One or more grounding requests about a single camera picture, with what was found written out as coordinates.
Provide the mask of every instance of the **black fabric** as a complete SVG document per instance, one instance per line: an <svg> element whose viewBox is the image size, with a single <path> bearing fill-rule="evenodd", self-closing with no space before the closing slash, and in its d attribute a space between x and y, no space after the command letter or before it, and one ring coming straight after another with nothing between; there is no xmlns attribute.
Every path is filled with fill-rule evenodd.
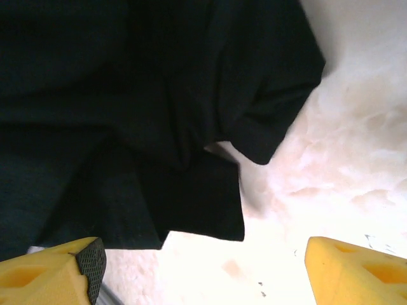
<svg viewBox="0 0 407 305"><path fill-rule="evenodd" d="M242 240L237 165L204 147L268 163L323 66L297 0L0 3L0 259Z"/></svg>

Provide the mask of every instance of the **black t-shirt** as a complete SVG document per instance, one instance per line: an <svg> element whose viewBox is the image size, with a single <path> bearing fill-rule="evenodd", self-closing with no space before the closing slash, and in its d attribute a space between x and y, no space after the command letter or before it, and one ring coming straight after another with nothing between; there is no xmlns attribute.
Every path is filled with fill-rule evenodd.
<svg viewBox="0 0 407 305"><path fill-rule="evenodd" d="M0 3L0 259L99 236L244 238L230 141L267 164L324 59L296 0Z"/></svg>

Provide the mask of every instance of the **black rubber edge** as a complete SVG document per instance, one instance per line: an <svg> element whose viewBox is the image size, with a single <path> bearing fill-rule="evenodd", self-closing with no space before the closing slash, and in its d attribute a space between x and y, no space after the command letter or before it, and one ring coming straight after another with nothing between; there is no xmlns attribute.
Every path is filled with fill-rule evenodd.
<svg viewBox="0 0 407 305"><path fill-rule="evenodd" d="M74 256L80 273L85 275L88 280L89 302L91 305L95 305L106 270L106 253L102 240L100 238L95 239Z"/></svg>

